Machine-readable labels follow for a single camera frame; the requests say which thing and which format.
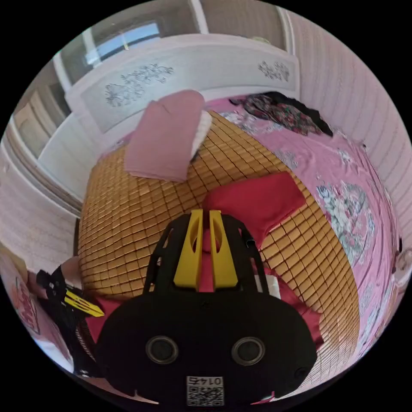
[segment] yellow bracket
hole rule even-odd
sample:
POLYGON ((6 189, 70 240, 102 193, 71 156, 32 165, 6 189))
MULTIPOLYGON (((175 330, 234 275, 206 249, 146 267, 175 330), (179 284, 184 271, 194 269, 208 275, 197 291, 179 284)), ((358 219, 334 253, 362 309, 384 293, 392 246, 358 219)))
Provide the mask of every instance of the yellow bracket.
POLYGON ((79 310, 82 310, 83 312, 88 313, 89 315, 92 315, 95 318, 104 316, 104 312, 99 308, 99 306, 82 299, 80 296, 77 296, 70 291, 66 291, 64 301, 68 305, 71 305, 79 310))
POLYGON ((219 210, 211 210, 209 219, 215 289, 233 288, 237 285, 237 275, 223 226, 222 214, 219 210))
POLYGON ((191 211, 189 226, 177 265, 174 284, 199 291, 202 265, 203 210, 191 211))

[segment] floral carving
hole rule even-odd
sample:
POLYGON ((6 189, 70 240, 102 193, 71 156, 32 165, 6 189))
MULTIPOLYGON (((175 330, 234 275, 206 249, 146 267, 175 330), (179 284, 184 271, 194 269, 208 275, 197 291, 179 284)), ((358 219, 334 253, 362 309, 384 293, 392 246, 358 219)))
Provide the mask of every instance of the floral carving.
POLYGON ((165 83, 174 73, 172 67, 149 64, 140 66, 132 73, 121 75, 123 84, 110 83, 105 87, 106 102, 112 107, 131 104, 145 93, 145 86, 153 82, 165 83))
POLYGON ((265 75, 265 77, 269 77, 269 79, 277 79, 280 81, 289 81, 289 69, 283 64, 275 61, 271 66, 268 65, 265 61, 262 61, 258 65, 259 70, 265 75))

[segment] bed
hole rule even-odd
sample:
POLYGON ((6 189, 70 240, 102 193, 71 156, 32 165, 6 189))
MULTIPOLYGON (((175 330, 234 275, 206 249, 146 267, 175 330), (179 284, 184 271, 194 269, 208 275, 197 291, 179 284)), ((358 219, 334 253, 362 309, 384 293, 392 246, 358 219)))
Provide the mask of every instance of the bed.
POLYGON ((274 229, 261 256, 322 312, 325 344, 295 393, 332 378, 371 347, 393 296, 397 247, 390 198, 360 146, 338 130, 332 139, 297 135, 246 115, 227 99, 269 90, 299 99, 299 79, 296 57, 271 45, 184 35, 119 53, 66 96, 88 144, 104 153, 87 183, 79 229, 83 282, 96 293, 139 294, 161 231, 171 218, 199 207, 207 191, 244 176, 292 175, 306 205, 274 229), (200 91, 213 116, 188 183, 131 178, 123 171, 122 138, 151 100, 185 88, 200 91), (230 156, 239 164, 228 173, 230 156))

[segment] headboard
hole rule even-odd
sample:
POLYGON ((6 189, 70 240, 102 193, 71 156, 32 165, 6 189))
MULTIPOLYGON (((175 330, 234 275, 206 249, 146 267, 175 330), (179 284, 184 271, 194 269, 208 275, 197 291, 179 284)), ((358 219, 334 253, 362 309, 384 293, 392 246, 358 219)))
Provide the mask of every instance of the headboard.
POLYGON ((238 36, 187 34, 138 45, 90 71, 66 100, 101 151, 131 132, 151 100, 194 89, 205 100, 278 90, 299 98, 299 62, 238 36))

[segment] floral bedsheet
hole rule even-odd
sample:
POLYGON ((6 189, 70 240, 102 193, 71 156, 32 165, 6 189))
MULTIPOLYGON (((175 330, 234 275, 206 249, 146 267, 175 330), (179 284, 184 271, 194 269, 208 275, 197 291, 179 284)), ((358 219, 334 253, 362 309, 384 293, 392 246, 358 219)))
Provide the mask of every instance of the floral bedsheet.
POLYGON ((394 288, 397 222, 365 148, 334 130, 302 136, 248 114, 228 99, 208 103, 282 160, 312 193, 341 242, 359 295, 360 330, 351 364, 376 341, 394 288))

